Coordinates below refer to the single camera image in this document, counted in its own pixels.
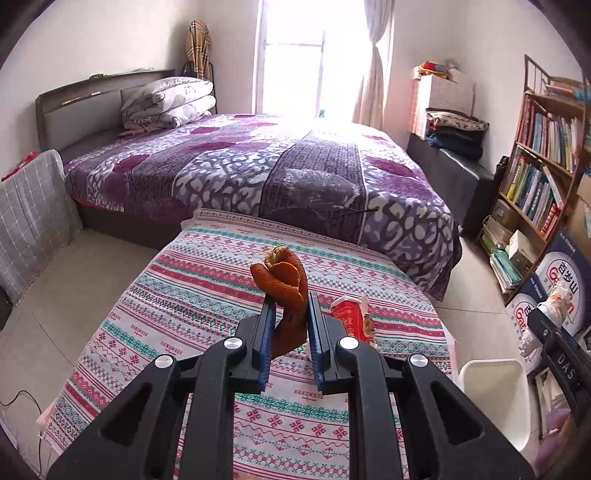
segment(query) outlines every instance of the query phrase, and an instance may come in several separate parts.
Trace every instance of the electrical cable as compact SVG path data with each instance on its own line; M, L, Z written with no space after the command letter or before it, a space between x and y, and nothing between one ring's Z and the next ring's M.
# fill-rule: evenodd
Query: electrical cable
M37 402L37 400L35 400L35 397L33 397L33 395L31 395L27 390L19 390L18 393L14 396L14 398L8 402L8 403L2 403L0 401L0 405L2 405L3 407L9 407L10 405L12 405L13 403L16 402L18 396L21 393L26 393L27 395L29 395L29 397L31 397L31 399L33 400L33 402L35 402L35 405L37 406L37 409L39 410L39 415L43 414L43 411L41 410L41 407L39 406L39 403ZM37 453L39 454L39 473L41 475L43 475L43 472L41 471L41 437L39 437L39 446L37 449Z

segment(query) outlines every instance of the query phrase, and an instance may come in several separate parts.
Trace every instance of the window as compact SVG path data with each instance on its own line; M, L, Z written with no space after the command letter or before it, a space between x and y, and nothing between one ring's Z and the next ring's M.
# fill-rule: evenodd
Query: window
M363 0L265 0L260 39L258 113L350 121L371 53Z

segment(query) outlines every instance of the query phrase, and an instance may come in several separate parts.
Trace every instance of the white wall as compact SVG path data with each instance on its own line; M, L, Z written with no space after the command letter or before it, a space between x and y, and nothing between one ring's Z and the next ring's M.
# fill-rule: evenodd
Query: white wall
M200 19L212 38L210 61L215 73L217 111L253 113L261 0L201 0Z
M474 115L491 125L480 163L494 171L511 153L526 53L550 75L581 78L568 47L528 0L397 0L384 131L406 147L412 68L454 58L476 83Z
M394 4L394 48L384 131L402 148L408 144L412 70L432 60L457 56L456 9L462 0L397 0Z
M550 75L582 79L579 64L546 17L527 0L461 2L462 70L476 82L474 116L490 123L480 161L494 171L510 155L528 54Z
M0 70L0 174L39 148L35 99L95 73L175 68L199 0L57 0Z

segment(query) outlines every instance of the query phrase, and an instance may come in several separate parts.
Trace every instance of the purple patterned bedspread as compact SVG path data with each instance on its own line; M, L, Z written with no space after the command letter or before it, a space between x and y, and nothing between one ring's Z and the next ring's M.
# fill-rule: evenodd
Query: purple patterned bedspread
M438 300L462 255L456 223L418 165L363 125L215 115L121 138L65 171L86 205L169 223L225 210L368 247Z

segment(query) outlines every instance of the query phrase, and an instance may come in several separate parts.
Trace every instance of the bed headboard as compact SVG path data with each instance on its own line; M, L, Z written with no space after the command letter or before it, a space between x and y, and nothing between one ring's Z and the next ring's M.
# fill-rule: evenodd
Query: bed headboard
M137 70L42 93L35 102L41 150L57 150L66 163L114 140L123 130L121 106L135 89L171 76L174 70Z

